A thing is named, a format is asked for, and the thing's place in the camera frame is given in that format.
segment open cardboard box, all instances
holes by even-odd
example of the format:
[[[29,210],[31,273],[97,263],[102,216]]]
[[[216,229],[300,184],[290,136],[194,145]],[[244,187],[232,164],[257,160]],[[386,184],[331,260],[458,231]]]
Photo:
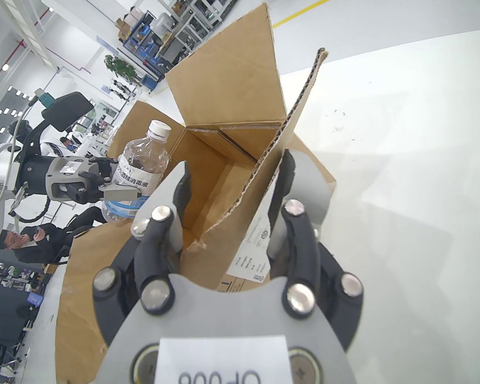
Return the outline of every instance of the open cardboard box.
[[[151,120],[171,126],[167,172],[187,161],[192,198],[183,217],[181,274],[219,291],[259,285],[228,270],[285,148],[306,152],[334,188],[334,178],[293,129],[326,58],[318,51],[297,102],[286,115],[266,4],[213,37],[167,74],[186,126],[137,102],[118,129],[108,155],[143,137]],[[78,238],[60,298],[56,333],[57,382],[94,379],[106,348],[92,309],[94,275],[109,265],[130,225],[96,227]]]

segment bottle label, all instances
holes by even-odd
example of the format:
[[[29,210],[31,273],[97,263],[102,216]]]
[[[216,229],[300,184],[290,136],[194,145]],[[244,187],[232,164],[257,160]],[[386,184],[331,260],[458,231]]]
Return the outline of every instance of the bottle label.
[[[120,155],[112,182],[123,186],[136,187],[142,196],[135,201],[104,201],[103,203],[113,214],[133,218],[149,195],[154,192],[161,177],[161,174],[145,172],[140,168],[131,166],[126,158]]]

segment man in black suit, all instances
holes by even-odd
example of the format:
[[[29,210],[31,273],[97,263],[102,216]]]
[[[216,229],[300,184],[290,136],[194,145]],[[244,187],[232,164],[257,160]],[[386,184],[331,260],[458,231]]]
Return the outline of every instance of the man in black suit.
[[[87,208],[66,227],[59,228],[51,223],[25,227],[21,234],[2,230],[0,249],[11,249],[16,258],[27,264],[55,262],[64,246],[71,247],[74,236],[92,228],[94,221],[106,221],[97,206]]]

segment white label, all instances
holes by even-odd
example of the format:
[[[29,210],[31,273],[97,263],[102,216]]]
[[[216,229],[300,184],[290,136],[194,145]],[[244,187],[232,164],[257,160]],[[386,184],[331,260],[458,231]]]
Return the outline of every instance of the white label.
[[[269,207],[277,178],[273,179],[260,206],[254,214],[245,238],[240,243],[227,274],[257,283],[263,283],[270,272],[267,246],[270,240]]]
[[[135,217],[139,208],[158,186],[161,177],[161,174],[145,172],[140,168],[132,167],[128,164],[126,158],[120,155],[112,182],[123,186],[136,187],[142,196],[135,201],[104,201],[105,207],[117,216]]]
[[[162,338],[154,384],[293,384],[284,336]]]
[[[81,161],[68,161],[63,168],[60,169],[59,172],[65,174],[74,174],[78,171],[78,168],[82,164]]]
[[[120,155],[119,165],[114,172],[112,181],[115,184],[136,187],[143,196],[149,196],[158,186],[161,177],[161,174],[145,172],[140,168],[132,167],[128,164],[127,159]]]

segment cable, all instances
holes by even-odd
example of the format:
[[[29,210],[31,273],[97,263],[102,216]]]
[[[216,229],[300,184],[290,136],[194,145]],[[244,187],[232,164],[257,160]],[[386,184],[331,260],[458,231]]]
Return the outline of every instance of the cable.
[[[44,205],[44,208],[43,210],[41,211],[41,214],[39,214],[36,218],[31,218],[29,220],[26,220],[24,219],[22,216],[18,216],[19,217],[19,221],[21,221],[22,223],[25,223],[25,224],[29,224],[29,223],[35,223],[36,221],[40,220],[41,218],[44,217],[44,215],[48,212],[48,208],[50,208],[50,203],[51,203],[51,199],[50,197],[46,197],[46,203]],[[10,216],[12,217],[15,217],[17,216],[17,213],[15,211],[11,211],[9,213]]]
[[[27,110],[25,110],[23,112],[23,114],[21,115],[20,119],[16,122],[16,127],[14,128],[14,135],[13,135],[13,139],[12,139],[12,147],[11,147],[11,156],[9,157],[9,163],[7,165],[7,173],[6,173],[6,179],[4,180],[4,186],[2,187],[2,190],[0,192],[0,202],[2,201],[2,198],[4,197],[4,193],[6,192],[7,190],[7,182],[9,181],[9,176],[11,174],[11,166],[13,165],[13,159],[14,159],[14,149],[16,147],[16,135],[18,134],[18,130],[19,130],[19,125],[21,123],[21,121],[23,120],[23,118],[25,117],[26,115],[26,112]]]

